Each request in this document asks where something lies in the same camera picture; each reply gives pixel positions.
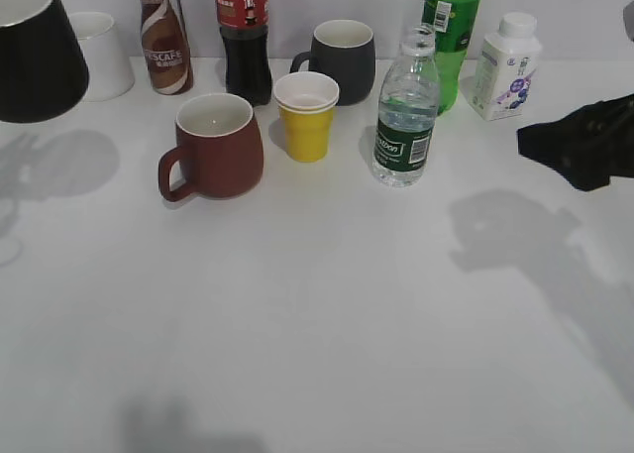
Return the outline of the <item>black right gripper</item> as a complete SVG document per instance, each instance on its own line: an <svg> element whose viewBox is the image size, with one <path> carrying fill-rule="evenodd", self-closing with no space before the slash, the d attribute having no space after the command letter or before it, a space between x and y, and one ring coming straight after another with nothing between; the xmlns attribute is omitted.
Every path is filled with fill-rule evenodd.
<svg viewBox="0 0 634 453"><path fill-rule="evenodd" d="M597 101L566 117L517 130L520 156L593 191L633 176L633 96Z"/></svg>

